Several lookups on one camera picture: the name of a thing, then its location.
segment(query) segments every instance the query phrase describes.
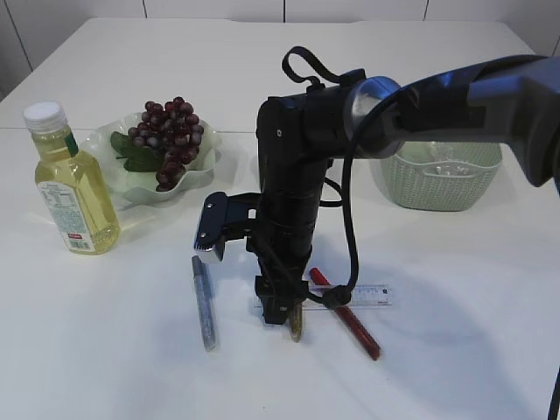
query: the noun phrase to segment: green leaf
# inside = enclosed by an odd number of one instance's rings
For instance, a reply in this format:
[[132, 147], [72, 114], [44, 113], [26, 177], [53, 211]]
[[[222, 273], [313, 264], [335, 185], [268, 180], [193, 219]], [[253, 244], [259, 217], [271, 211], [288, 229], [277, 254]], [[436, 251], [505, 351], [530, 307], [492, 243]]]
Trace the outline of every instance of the green leaf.
[[164, 157], [148, 147], [123, 147], [122, 154], [128, 158], [124, 169], [130, 172], [157, 172], [164, 165]]
[[111, 134], [111, 147], [113, 147], [113, 149], [116, 150], [117, 153], [119, 153], [120, 155], [124, 155], [123, 153], [123, 149], [125, 147], [132, 147], [132, 140], [130, 140], [130, 138], [123, 133], [119, 133], [118, 131], [114, 131], [113, 134]]
[[111, 146], [120, 155], [117, 159], [127, 159], [124, 169], [129, 172], [157, 172], [164, 164], [164, 157], [149, 147], [136, 147], [132, 140], [115, 131], [111, 134]]

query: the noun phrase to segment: cooking oil bottle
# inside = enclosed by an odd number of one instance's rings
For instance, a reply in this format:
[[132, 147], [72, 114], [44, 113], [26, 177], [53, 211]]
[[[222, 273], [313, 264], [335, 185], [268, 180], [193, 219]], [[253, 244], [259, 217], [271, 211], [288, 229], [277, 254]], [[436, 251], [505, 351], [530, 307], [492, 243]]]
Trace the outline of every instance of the cooking oil bottle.
[[77, 254], [108, 251], [121, 229], [97, 160], [78, 151], [57, 102], [31, 105], [24, 119], [41, 158], [35, 184], [66, 246]]

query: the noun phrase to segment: white bottle cap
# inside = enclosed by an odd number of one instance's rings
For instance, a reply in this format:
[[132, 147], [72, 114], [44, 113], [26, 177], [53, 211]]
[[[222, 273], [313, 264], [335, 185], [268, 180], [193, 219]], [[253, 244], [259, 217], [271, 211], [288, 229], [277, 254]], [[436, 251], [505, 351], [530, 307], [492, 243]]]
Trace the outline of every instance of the white bottle cap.
[[29, 131], [35, 134], [55, 133], [68, 125], [64, 109], [55, 101], [31, 105], [24, 111], [24, 119]]

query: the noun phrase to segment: light green basket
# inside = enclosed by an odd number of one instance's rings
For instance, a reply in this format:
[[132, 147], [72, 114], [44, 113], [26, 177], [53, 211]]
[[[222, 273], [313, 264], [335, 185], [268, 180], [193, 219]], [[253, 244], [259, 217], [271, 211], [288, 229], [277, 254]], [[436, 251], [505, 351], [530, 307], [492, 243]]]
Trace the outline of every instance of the light green basket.
[[399, 206], [459, 212], [482, 196], [500, 164], [498, 144], [406, 143], [381, 169]]

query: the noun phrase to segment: wall tile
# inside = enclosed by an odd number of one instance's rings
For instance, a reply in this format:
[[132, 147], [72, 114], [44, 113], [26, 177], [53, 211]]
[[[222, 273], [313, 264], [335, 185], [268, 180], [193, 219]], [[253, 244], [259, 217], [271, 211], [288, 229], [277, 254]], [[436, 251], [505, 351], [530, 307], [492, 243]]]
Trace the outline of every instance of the wall tile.
[[558, 0], [430, 0], [430, 20], [499, 20], [536, 53], [551, 55], [560, 36]]
[[148, 18], [212, 18], [282, 22], [283, 0], [145, 0]]
[[7, 0], [33, 67], [90, 18], [143, 18], [142, 0]]
[[30, 72], [8, 10], [0, 0], [0, 91], [7, 95]]
[[426, 0], [286, 0], [286, 22], [422, 20]]

